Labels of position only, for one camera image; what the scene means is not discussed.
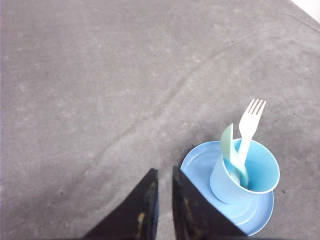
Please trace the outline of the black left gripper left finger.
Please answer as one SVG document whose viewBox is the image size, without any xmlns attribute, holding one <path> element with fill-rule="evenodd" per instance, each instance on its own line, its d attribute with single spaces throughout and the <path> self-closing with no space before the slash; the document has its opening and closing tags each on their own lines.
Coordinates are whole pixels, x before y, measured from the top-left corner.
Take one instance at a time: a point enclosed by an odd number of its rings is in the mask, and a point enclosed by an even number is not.
<svg viewBox="0 0 320 240">
<path fill-rule="evenodd" d="M 83 239 L 155 240 L 158 217 L 158 171 L 151 168 L 125 200 Z"/>
</svg>

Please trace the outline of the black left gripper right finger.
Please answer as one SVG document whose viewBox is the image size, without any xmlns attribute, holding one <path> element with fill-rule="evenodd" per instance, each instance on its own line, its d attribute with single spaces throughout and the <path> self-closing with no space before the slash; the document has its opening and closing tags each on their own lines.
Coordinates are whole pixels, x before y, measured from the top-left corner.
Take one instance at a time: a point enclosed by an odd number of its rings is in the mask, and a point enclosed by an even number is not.
<svg viewBox="0 0 320 240">
<path fill-rule="evenodd" d="M 172 216 L 177 240 L 246 240 L 248 236 L 212 206 L 178 166 L 172 169 Z"/>
</svg>

